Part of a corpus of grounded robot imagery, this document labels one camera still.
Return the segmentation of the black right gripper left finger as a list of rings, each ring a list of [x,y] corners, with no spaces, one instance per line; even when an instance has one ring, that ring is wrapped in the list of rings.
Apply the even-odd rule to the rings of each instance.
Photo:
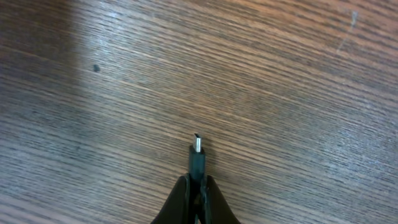
[[[190,200],[190,179],[180,176],[160,212],[151,224],[187,224]]]

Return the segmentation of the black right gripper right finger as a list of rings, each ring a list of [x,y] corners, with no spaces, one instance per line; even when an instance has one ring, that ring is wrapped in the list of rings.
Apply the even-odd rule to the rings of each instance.
[[[204,186],[200,190],[202,199],[201,223],[240,224],[212,176],[206,177]]]

